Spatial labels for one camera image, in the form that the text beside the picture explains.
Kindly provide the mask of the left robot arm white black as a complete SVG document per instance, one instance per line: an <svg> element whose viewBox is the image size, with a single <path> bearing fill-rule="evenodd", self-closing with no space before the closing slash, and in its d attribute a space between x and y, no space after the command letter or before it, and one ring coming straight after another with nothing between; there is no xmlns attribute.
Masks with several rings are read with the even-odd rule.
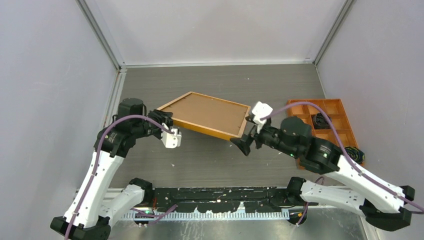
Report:
<svg viewBox="0 0 424 240"><path fill-rule="evenodd" d="M107 240L113 226L136 205L153 202L151 182L133 178L114 199L104 203L118 168L137 139L153 136L167 149L181 144L181 132L173 125L173 113L147 111L141 99L126 98L119 103L109 126L96 138L89 169L68 210L54 217L50 228L66 240Z"/></svg>

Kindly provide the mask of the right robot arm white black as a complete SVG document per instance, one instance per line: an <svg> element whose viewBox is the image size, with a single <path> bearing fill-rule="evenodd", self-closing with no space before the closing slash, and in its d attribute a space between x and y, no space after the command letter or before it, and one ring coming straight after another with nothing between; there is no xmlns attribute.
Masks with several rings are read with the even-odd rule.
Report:
<svg viewBox="0 0 424 240"><path fill-rule="evenodd" d="M390 184L364 169L349 163L342 149L334 143L312 135L312 128L300 118L284 119L280 128L266 121L263 127L254 125L248 134L232 138L244 155L268 146L299 160L306 170L334 179L346 189L333 189L301 177L292 177L285 190L291 205L320 203L344 209L363 217L370 225L389 232L410 225L412 212L405 208L414 200L414 188Z"/></svg>

